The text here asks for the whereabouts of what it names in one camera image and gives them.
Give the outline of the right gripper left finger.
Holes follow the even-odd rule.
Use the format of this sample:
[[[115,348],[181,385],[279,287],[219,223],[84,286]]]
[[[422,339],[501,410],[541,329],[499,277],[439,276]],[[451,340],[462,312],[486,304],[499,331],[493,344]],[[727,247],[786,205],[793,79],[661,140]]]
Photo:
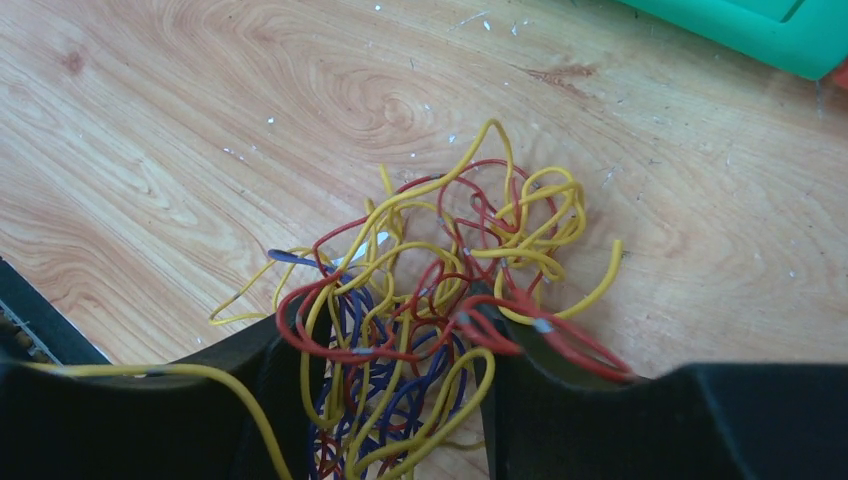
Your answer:
[[[55,377],[26,367],[24,331],[1,320],[5,479],[273,479],[243,402],[193,376]],[[297,479],[314,467],[301,355],[264,319],[189,357],[241,381],[262,406]]]

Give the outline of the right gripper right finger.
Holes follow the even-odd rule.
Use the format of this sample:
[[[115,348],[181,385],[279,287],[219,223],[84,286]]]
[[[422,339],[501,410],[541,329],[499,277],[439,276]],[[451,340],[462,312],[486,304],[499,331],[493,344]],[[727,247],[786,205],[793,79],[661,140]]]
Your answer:
[[[481,405],[493,479],[843,479],[843,364],[691,363],[618,386],[497,308],[524,348],[498,356]]]

